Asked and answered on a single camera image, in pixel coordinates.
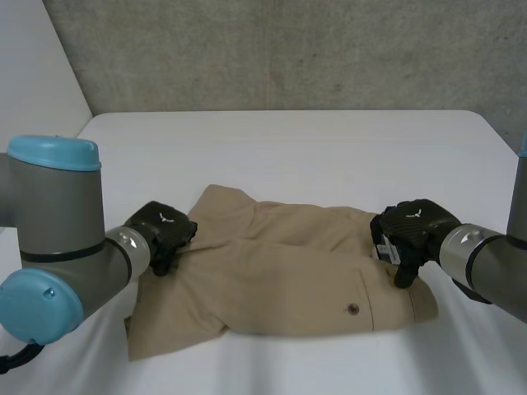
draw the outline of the white wall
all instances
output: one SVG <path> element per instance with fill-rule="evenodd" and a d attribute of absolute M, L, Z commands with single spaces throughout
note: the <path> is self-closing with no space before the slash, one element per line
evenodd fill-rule
<path fill-rule="evenodd" d="M 43 3 L 0 0 L 0 151 L 17 134 L 75 137 L 90 119 Z"/>

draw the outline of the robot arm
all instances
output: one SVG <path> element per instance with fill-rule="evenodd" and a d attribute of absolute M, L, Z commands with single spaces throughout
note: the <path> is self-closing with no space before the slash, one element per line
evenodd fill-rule
<path fill-rule="evenodd" d="M 371 222 L 379 258 L 399 264 L 394 283 L 409 287 L 434 260 L 473 300 L 527 323 L 527 158 L 518 163 L 507 234 L 461 224 L 429 200 L 388 207 Z"/>
<path fill-rule="evenodd" d="M 74 330 L 149 265 L 165 275 L 197 229 L 150 202 L 105 232 L 97 145 L 85 140 L 14 138 L 0 154 L 0 185 L 0 226 L 16 227 L 22 265 L 0 285 L 0 323 L 29 345 L 0 358 L 0 373 Z"/>

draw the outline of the blue joint cap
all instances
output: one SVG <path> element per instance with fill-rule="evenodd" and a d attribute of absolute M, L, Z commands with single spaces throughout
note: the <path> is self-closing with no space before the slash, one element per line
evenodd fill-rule
<path fill-rule="evenodd" d="M 7 154 L 22 162 L 51 169 L 71 171 L 100 169 L 97 145 L 79 138 L 17 136 L 9 143 Z"/>
<path fill-rule="evenodd" d="M 25 343 L 56 342 L 83 320 L 77 294 L 47 271 L 21 269 L 0 285 L 0 323 Z"/>

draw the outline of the tabletop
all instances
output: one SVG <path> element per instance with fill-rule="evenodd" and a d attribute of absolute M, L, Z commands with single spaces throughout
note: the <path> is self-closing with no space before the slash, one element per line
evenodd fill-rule
<path fill-rule="evenodd" d="M 462 222 L 506 229 L 517 158 L 466 111 L 129 113 L 95 117 L 106 228 L 157 200 L 188 211 L 209 184 L 256 200 L 382 211 L 430 198 Z M 0 235 L 0 278 L 20 267 Z M 421 270 L 439 318 L 393 332 L 280 338 L 226 333 L 128 362 L 128 286 L 76 331 L 0 378 L 9 393 L 523 394 L 527 326 L 468 300 L 435 263 Z M 20 349 L 0 332 L 2 354 Z"/>

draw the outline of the khaki garment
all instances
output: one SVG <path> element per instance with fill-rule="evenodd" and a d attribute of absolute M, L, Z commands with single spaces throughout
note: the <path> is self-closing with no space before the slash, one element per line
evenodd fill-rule
<path fill-rule="evenodd" d="M 189 213 L 198 233 L 167 276 L 146 271 L 128 323 L 137 360 L 204 342 L 225 328 L 289 336 L 401 328 L 437 316 L 428 286 L 393 285 L 370 258 L 374 214 L 349 207 L 256 202 L 207 187 Z"/>

